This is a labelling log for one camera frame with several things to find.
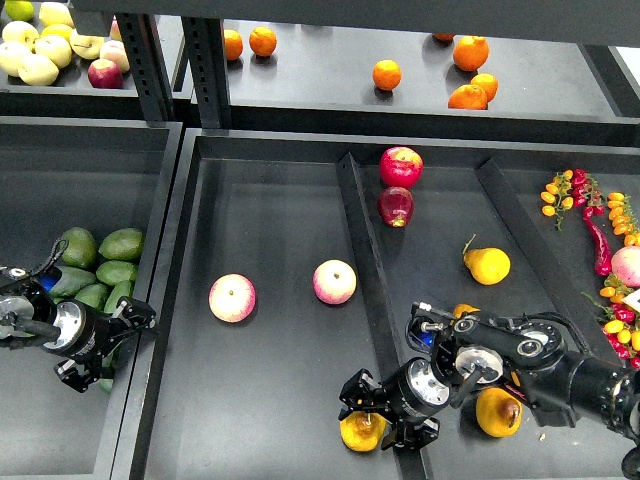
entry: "yellow cherry tomato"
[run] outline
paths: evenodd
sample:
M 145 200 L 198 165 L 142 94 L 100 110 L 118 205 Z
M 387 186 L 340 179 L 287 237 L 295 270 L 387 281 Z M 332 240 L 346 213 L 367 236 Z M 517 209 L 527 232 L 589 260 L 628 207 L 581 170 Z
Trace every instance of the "yellow cherry tomato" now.
M 540 193 L 540 198 L 543 199 L 547 203 L 553 203 L 556 201 L 556 197 L 551 195 L 549 192 Z
M 613 208 L 609 212 L 609 220 L 613 220 L 614 218 L 619 217 L 623 213 L 624 213 L 624 208 L 622 207 Z
M 616 289 L 613 287 L 604 287 L 600 290 L 600 296 L 605 298 L 613 297 L 616 294 Z
M 622 235 L 623 233 L 627 233 L 627 231 L 629 230 L 629 226 L 628 225 L 618 225 L 616 228 L 613 229 L 613 234 L 614 235 Z
M 631 333 L 631 346 L 636 352 L 640 352 L 640 330 Z
M 571 207 L 573 207 L 573 197 L 567 197 L 562 199 L 562 202 L 560 202 L 560 205 L 562 205 L 565 210 L 571 209 Z
M 622 303 L 622 299 L 626 297 L 624 293 L 616 293 L 613 297 L 609 299 L 611 303 Z
M 623 328 L 624 323 L 620 320 L 611 320 L 605 324 L 604 331 L 607 333 L 618 333 L 621 332 Z
M 551 195 L 555 195 L 556 193 L 558 193 L 558 187 L 556 187 L 553 183 L 547 183 L 544 186 L 544 189 Z
M 607 198 L 616 202 L 622 202 L 624 200 L 624 194 L 620 192 L 611 192 Z
M 629 340 L 631 340 L 631 332 L 625 328 L 618 332 L 616 338 L 620 343 L 629 343 Z
M 542 214 L 545 217 L 553 217 L 556 214 L 556 209 L 551 205 L 545 205 L 544 207 L 542 207 Z
M 621 225 L 623 223 L 627 223 L 629 220 L 630 220 L 630 218 L 627 217 L 626 215 L 620 215 L 619 217 L 616 217 L 611 221 L 611 225 L 615 228 L 618 225 Z

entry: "red chili pepper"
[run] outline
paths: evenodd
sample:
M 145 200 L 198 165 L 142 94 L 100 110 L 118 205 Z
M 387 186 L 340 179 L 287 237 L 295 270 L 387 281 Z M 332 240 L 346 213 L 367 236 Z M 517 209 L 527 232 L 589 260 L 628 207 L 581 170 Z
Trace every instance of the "red chili pepper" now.
M 623 360 L 625 358 L 629 358 L 631 356 L 631 354 L 629 353 L 629 350 L 627 350 L 625 347 L 618 347 L 615 350 L 616 350 L 616 353 L 618 354 L 618 356 L 620 358 L 622 358 Z
M 593 266 L 596 275 L 606 277 L 611 273 L 611 249 L 604 233 L 589 218 L 582 219 L 593 238 L 596 247 L 596 259 Z
M 633 321 L 636 319 L 635 313 L 629 310 L 618 310 L 617 312 L 615 312 L 615 317 L 618 320 L 623 321 L 624 323 L 633 323 Z

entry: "black tray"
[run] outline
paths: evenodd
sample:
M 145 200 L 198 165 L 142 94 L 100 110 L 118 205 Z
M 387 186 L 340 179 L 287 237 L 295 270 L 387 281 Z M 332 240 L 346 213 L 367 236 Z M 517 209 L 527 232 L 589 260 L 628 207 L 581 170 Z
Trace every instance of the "black tray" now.
M 382 190 L 376 163 L 385 148 L 406 143 L 427 169 L 413 189 L 411 225 L 393 230 L 375 210 Z M 554 172 L 567 156 L 585 166 L 607 159 L 624 168 L 638 162 L 638 153 L 187 130 L 165 229 L 167 241 L 175 239 L 174 256 L 167 260 L 164 252 L 162 260 L 170 271 L 167 291 L 176 292 L 173 323 L 166 314 L 167 336 L 145 352 L 154 357 L 152 370 L 134 371 L 134 383 L 151 379 L 148 396 L 162 376 L 146 478 L 619 476 L 633 445 L 604 426 L 583 419 L 576 429 L 542 429 L 527 412 L 515 437 L 493 441 L 475 426 L 473 400 L 437 415 L 440 439 L 422 459 L 354 455 L 340 442 L 337 395 L 359 368 L 388 374 L 414 356 L 402 332 L 416 300 L 447 309 L 466 302 L 508 315 L 562 307 L 483 190 L 476 171 L 487 160 Z M 476 246 L 509 253 L 512 271 L 500 285 L 478 285 L 463 266 L 461 251 L 473 233 Z M 310 276 L 334 257 L 357 266 L 360 287 L 344 307 L 329 309 L 315 299 Z M 256 315 L 237 326 L 216 320 L 207 304 L 213 281 L 230 272 L 257 287 Z M 585 335 L 602 337 L 595 316 L 578 324 Z M 150 417 L 146 412 L 145 422 Z M 133 415 L 125 420 L 123 430 L 141 423 Z M 138 457 L 134 469 L 141 472 L 142 451 Z
M 35 14 L 29 23 L 41 32 L 44 28 L 38 19 L 41 2 L 33 3 Z M 2 10 L 0 30 L 10 21 L 7 13 Z M 157 16 L 156 23 L 174 99 L 181 104 L 188 103 L 193 91 L 193 80 L 186 69 L 180 19 Z M 142 109 L 132 72 L 124 74 L 122 89 L 97 89 L 89 83 L 89 65 L 91 60 L 84 60 L 74 54 L 71 65 L 63 68 L 53 85 L 48 87 L 26 85 L 20 78 L 10 77 L 0 70 L 2 113 L 18 116 L 142 120 Z
M 162 279 L 155 263 L 180 124 L 0 117 L 0 125 L 3 265 L 39 265 L 72 226 L 97 238 L 137 227 L 147 236 L 134 297 L 147 301 Z M 123 357 L 135 347 L 124 344 Z M 40 349 L 0 352 L 2 479 L 110 478 L 131 365 L 110 396 L 97 385 L 79 394 L 55 375 L 60 360 Z

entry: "red apple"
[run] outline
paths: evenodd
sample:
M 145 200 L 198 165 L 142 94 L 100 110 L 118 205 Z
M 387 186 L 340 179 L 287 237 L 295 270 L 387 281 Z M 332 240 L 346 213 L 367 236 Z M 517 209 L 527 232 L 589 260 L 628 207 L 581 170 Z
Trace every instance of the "red apple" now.
M 411 188 L 423 169 L 420 155 L 408 147 L 389 148 L 380 160 L 380 178 L 387 187 Z
M 356 274 L 348 263 L 327 260 L 313 274 L 313 290 L 324 303 L 339 305 L 355 292 Z
M 91 62 L 88 74 L 89 82 L 93 88 L 122 88 L 124 86 L 120 67 L 106 58 Z
M 209 308 L 224 322 L 235 323 L 247 318 L 256 305 L 256 290 L 242 275 L 232 273 L 220 277 L 209 291 Z
M 404 227 L 413 215 L 413 196 L 402 187 L 389 187 L 378 197 L 378 213 L 387 225 Z

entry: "pink apple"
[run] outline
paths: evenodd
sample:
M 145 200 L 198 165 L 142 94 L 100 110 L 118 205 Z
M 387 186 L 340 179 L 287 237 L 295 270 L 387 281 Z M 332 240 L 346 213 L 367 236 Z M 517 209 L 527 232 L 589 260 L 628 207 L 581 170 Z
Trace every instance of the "pink apple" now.
M 409 147 L 389 148 L 380 159 L 380 178 L 387 187 L 411 188 L 423 169 L 422 158 Z
M 313 274 L 313 290 L 324 303 L 339 305 L 355 292 L 356 274 L 342 260 L 327 260 Z
M 120 67 L 105 58 L 91 62 L 88 74 L 94 88 L 122 88 L 124 85 Z
M 232 273 L 220 277 L 209 292 L 211 312 L 224 322 L 235 323 L 247 318 L 256 305 L 256 290 L 242 275 Z
M 114 40 L 122 41 L 122 34 L 120 33 L 120 26 L 118 25 L 118 21 L 116 17 L 113 17 L 113 21 L 111 22 L 111 31 L 109 32 L 109 36 Z

